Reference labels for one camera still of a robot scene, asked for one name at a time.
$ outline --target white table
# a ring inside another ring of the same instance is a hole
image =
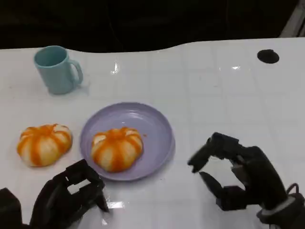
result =
[[[276,64],[260,62],[262,49],[274,49]],[[286,186],[298,182],[305,194],[305,39],[196,42],[155,52],[84,53],[70,51],[83,68],[84,83],[74,92],[48,94],[32,58],[37,49],[0,51],[0,188],[22,205],[28,223],[47,180],[81,159],[79,137],[87,119],[116,102],[138,101],[159,109],[170,121],[176,153],[162,171],[133,183],[106,183],[117,208],[92,209],[82,229],[258,229],[258,207],[222,212],[189,157],[218,131],[258,145]],[[16,153],[23,129],[47,123],[67,125],[71,151],[46,168],[25,166]],[[238,184],[226,161],[205,169],[223,185]]]

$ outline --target orange and white toy pumpkin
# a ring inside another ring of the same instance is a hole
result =
[[[136,129],[111,129],[94,136],[91,157],[107,172],[122,172],[139,158],[142,148],[141,135]]]
[[[72,145],[68,127],[59,124],[28,127],[22,132],[17,152],[29,166],[42,167],[53,164]]]

